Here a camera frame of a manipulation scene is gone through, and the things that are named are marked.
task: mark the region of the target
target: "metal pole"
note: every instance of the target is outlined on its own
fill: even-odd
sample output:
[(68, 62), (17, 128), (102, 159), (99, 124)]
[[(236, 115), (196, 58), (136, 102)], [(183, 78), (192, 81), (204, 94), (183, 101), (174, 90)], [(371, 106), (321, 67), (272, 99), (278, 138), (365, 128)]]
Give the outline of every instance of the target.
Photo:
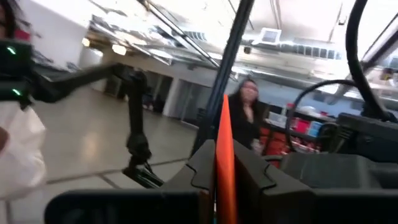
[(219, 68), (220, 65), (198, 44), (196, 44), (189, 36), (187, 36), (177, 25), (175, 25), (170, 19), (168, 19), (163, 13), (158, 10), (156, 6), (154, 6), (149, 0), (137, 0), (141, 3), (148, 11), (153, 13), (160, 21), (170, 27), (179, 37), (184, 39), (191, 47), (193, 47), (200, 55), (204, 56), (207, 61), (209, 61), (216, 68)]
[(246, 29), (246, 24), (248, 23), (253, 3), (254, 0), (241, 0), (239, 3), (239, 8), (236, 12), (231, 32), (229, 33), (229, 39), (224, 50), (223, 60), (218, 69), (218, 73), (211, 90), (211, 95), (207, 103), (205, 117), (197, 132), (191, 156), (196, 153), (207, 139), (215, 138), (215, 126), (213, 124), (215, 122), (219, 122), (215, 121), (215, 116), (220, 108), (223, 93), (228, 83), (232, 66), (235, 63), (236, 54), (242, 41), (242, 35)]

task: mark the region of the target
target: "glass door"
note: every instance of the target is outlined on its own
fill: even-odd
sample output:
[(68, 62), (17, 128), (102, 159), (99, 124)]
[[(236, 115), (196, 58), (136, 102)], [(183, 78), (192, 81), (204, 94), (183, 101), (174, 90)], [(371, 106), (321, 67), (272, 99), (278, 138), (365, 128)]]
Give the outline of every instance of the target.
[(202, 117), (205, 115), (210, 93), (211, 88), (191, 83), (182, 113), (183, 122), (199, 126)]
[(187, 107), (188, 96), (192, 83), (180, 80), (181, 84), (178, 91), (178, 99), (176, 100), (173, 116), (179, 120), (183, 119), (185, 108)]

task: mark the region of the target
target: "floor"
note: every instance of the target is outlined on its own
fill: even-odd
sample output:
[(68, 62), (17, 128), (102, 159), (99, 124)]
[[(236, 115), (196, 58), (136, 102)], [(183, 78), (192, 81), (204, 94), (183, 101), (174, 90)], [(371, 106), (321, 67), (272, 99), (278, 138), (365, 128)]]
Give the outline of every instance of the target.
[[(125, 102), (85, 88), (54, 105), (39, 102), (34, 109), (48, 129), (42, 151), (47, 185), (27, 198), (0, 202), (0, 224), (42, 223), (45, 205), (67, 190), (141, 187), (120, 173), (129, 159)], [(144, 113), (144, 129), (154, 172), (168, 180), (185, 164), (196, 129), (151, 112)]]

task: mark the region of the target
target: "orange panel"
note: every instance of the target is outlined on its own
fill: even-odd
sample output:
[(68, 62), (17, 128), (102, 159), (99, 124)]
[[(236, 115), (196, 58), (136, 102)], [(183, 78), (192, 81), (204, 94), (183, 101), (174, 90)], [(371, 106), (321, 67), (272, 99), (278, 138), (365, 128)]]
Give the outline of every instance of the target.
[(224, 95), (216, 145), (217, 223), (237, 224), (234, 147), (228, 96)]

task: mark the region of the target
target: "wire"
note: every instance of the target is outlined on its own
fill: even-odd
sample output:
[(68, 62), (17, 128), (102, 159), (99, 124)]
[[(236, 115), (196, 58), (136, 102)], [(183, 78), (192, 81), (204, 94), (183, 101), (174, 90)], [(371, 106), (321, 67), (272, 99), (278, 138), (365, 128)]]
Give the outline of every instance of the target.
[(294, 100), (293, 106), (291, 107), (291, 109), (287, 113), (287, 119), (286, 119), (286, 124), (285, 124), (286, 143), (287, 143), (287, 147), (289, 147), (289, 149), (291, 151), (294, 151), (294, 152), (297, 151), (297, 150), (295, 150), (295, 148), (293, 146), (292, 130), (290, 129), (290, 125), (292, 124), (292, 120), (293, 120), (294, 113), (296, 111), (297, 105), (299, 105), (301, 99), (305, 95), (307, 95), (308, 93), (316, 90), (317, 88), (319, 88), (321, 86), (331, 85), (331, 84), (343, 84), (343, 85), (356, 87), (355, 82), (353, 82), (351, 80), (327, 80), (327, 81), (323, 81), (323, 82), (317, 83), (315, 85), (312, 85), (312, 86), (308, 87), (306, 90), (304, 90), (303, 92), (301, 92), (298, 95), (298, 97)]
[(349, 15), (346, 30), (346, 53), (349, 71), (366, 104), (384, 121), (389, 120), (384, 105), (378, 97), (374, 96), (371, 87), (363, 74), (361, 64), (358, 60), (358, 29), (361, 17), (368, 0), (356, 0)]

